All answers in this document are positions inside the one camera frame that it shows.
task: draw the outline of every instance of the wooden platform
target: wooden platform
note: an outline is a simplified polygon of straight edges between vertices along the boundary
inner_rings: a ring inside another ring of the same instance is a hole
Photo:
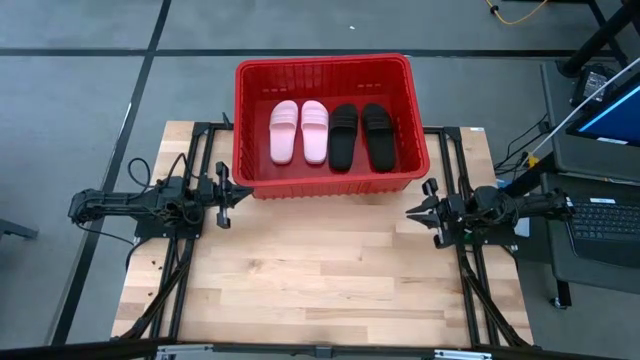
[[[192,127],[192,122],[167,123],[153,179],[164,178],[176,156],[187,153]],[[484,131],[464,128],[462,136],[471,185],[494,185]],[[431,159],[427,177],[438,179],[444,195],[437,137],[425,139]],[[232,132],[216,132],[211,174],[216,161],[231,166],[232,143]],[[455,250],[436,250],[434,232],[404,215],[423,200],[421,183],[393,194],[248,198],[230,210],[230,230],[215,226],[216,211],[207,212],[179,340],[468,347]],[[113,335],[129,329],[155,296],[166,249],[166,239],[154,239],[132,256]],[[498,247],[486,247],[485,261],[494,301],[531,341],[513,260]],[[167,304],[171,309],[173,300]],[[478,301],[476,309],[481,309]],[[162,334],[169,310],[164,319]],[[484,326],[480,311],[478,320]],[[486,341],[486,331],[481,334]]]

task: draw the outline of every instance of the yellow cable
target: yellow cable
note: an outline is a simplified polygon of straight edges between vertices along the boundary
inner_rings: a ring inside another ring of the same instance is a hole
[[[489,5],[490,8],[493,7],[493,4],[491,3],[490,0],[484,0],[487,2],[487,4]],[[543,2],[540,3],[540,5],[538,5],[538,7],[536,7],[535,9],[533,9],[533,11],[531,11],[528,15],[526,15],[525,17],[523,17],[520,20],[517,21],[506,21],[505,19],[502,18],[502,16],[500,16],[500,13],[498,12],[498,10],[495,11],[496,16],[498,17],[498,19],[500,20],[501,23],[505,24],[505,25],[515,25],[515,24],[519,24],[525,20],[527,20],[531,15],[535,14],[538,10],[540,10],[541,7],[544,6],[544,4],[546,4],[549,0],[544,0]]]

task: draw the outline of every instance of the red plastic basket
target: red plastic basket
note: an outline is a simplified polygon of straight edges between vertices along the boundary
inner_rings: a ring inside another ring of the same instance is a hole
[[[345,103],[358,111],[368,103],[384,106],[394,127],[396,167],[376,173],[370,166],[361,119],[348,172],[333,172],[327,161],[309,165],[300,126],[293,160],[274,164],[269,120],[283,100],[300,108],[317,100],[329,113]],[[429,170],[411,67],[400,54],[245,61],[236,70],[234,127],[233,178],[260,199],[399,191]]]

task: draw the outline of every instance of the black strip on floor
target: black strip on floor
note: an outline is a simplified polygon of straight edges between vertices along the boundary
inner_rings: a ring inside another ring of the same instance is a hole
[[[335,56],[400,53],[412,57],[570,57],[576,50],[428,50],[428,49],[159,49],[155,56]],[[613,57],[601,50],[594,57]]]
[[[37,49],[0,48],[0,57],[7,56],[69,56],[69,57],[126,57],[126,56],[337,56],[400,53],[412,57],[484,57],[484,58],[563,58],[576,50],[429,50],[429,49]],[[613,50],[601,50],[595,57],[613,58]]]
[[[145,56],[147,49],[118,49],[118,48],[0,48],[0,56]]]
[[[138,80],[135,88],[133,89],[133,94],[131,95],[131,102],[129,110],[127,111],[127,116],[125,117],[124,124],[120,130],[113,154],[111,155],[111,160],[107,167],[106,175],[102,182],[102,191],[111,192],[116,185],[120,166],[127,149],[127,143],[129,142],[131,130],[133,129],[138,108],[140,107],[140,100],[142,100],[142,94],[144,93],[144,88],[147,84],[147,79],[149,78],[149,72],[151,71],[151,65],[153,64],[153,52],[158,48],[160,36],[162,35],[162,30],[164,29],[164,24],[167,20],[170,7],[171,0],[163,0],[158,20],[156,21],[156,26],[153,29],[153,35],[149,41],[148,51],[144,61],[142,62],[142,68],[140,69]],[[90,229],[100,231],[102,229],[102,225],[103,221],[94,221],[91,223]],[[83,241],[80,245],[80,261],[75,269],[73,280],[69,287],[69,292],[67,293],[62,307],[62,312],[60,313],[60,318],[53,334],[51,342],[52,345],[63,345],[67,342],[67,337],[69,336],[69,331],[73,324],[73,318],[78,308],[80,297],[82,296],[82,289],[84,288],[85,281],[87,280],[91,262],[98,245],[98,237],[99,235],[95,233],[85,233],[84,235]]]

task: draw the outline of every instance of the wire bundle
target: wire bundle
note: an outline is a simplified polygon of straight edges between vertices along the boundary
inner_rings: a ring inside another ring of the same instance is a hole
[[[524,164],[524,161],[526,160],[526,157],[522,156],[515,163],[506,164],[506,162],[509,161],[509,159],[511,159],[516,154],[519,154],[527,146],[531,145],[531,143],[533,143],[534,141],[538,140],[540,137],[542,137],[544,134],[546,134],[546,132],[540,132],[534,138],[532,138],[531,140],[527,141],[524,145],[522,145],[518,149],[514,150],[513,153],[511,153],[511,146],[513,144],[515,144],[515,142],[517,142],[518,140],[520,140],[523,137],[525,137],[528,133],[530,133],[537,126],[539,126],[547,118],[547,116],[549,116],[548,113],[544,114],[544,116],[540,120],[538,120],[538,122],[533,124],[533,126],[531,126],[529,129],[527,129],[527,131],[525,131],[522,135],[518,136],[517,138],[513,139],[509,143],[509,145],[507,145],[507,155],[505,156],[504,160],[502,160],[502,161],[496,163],[495,165],[493,165],[493,170],[495,171],[496,175],[504,175],[504,174],[507,174],[507,173],[510,173],[510,172],[513,171],[513,176],[515,178],[516,174],[518,173],[518,171],[520,170],[520,168]]]

